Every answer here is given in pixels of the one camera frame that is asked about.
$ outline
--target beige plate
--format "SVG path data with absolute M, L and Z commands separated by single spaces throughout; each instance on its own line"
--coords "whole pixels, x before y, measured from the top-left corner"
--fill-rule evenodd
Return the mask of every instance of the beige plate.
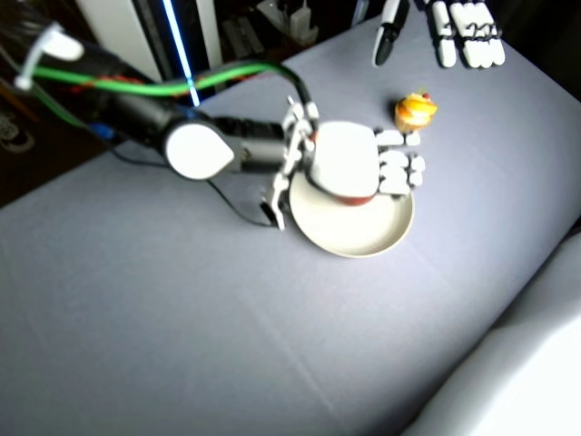
M 346 206 L 297 173 L 290 186 L 290 209 L 303 233 L 323 250 L 345 257 L 383 253 L 408 233 L 413 194 L 399 201 L 377 195 L 362 206 Z

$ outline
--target toy cupcake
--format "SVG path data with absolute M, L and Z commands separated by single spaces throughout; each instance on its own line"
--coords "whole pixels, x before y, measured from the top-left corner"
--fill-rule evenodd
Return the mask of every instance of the toy cupcake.
M 432 122 L 437 110 L 428 94 L 410 94 L 396 104 L 396 126 L 404 134 L 416 132 Z

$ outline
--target led light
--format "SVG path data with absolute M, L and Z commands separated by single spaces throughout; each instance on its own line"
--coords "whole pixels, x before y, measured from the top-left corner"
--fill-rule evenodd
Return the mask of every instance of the led light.
M 200 98 L 196 92 L 196 88 L 193 86 L 193 76 L 192 69 L 190 68 L 190 63 L 188 62 L 188 56 L 185 53 L 185 48 L 183 47 L 182 34 L 180 33 L 180 27 L 178 26 L 178 21 L 175 18 L 175 13 L 173 11 L 172 0 L 163 0 L 163 7 L 165 8 L 165 14 L 170 22 L 170 28 L 172 29 L 173 41 L 178 49 L 178 55 L 180 56 L 180 62 L 182 63 L 183 73 L 190 86 L 190 94 L 192 95 L 193 105 L 200 105 Z

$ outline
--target table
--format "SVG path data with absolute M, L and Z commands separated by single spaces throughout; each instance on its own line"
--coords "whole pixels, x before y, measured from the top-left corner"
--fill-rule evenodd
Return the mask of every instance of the table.
M 391 128 L 420 87 L 440 105 L 406 240 L 334 257 L 205 184 L 94 159 L 0 212 L 0 433 L 390 435 L 414 416 L 578 217 L 581 104 L 508 46 L 502 67 L 440 69 L 415 10 L 374 69 L 377 26 L 289 65 L 323 119 Z M 280 120 L 290 90 L 203 108 Z M 250 213 L 245 177 L 220 183 Z

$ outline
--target gray tablecloth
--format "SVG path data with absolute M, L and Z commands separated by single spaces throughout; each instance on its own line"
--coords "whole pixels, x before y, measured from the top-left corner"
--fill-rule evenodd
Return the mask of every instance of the gray tablecloth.
M 323 119 L 391 127 L 420 87 L 440 105 L 407 239 L 341 259 L 95 159 L 0 212 L 0 434 L 389 435 L 418 411 L 579 215 L 581 104 L 509 47 L 439 69 L 414 11 L 374 69 L 377 26 L 290 66 Z M 204 108 L 280 120 L 289 91 L 257 79 Z M 251 212 L 245 177 L 221 183 Z

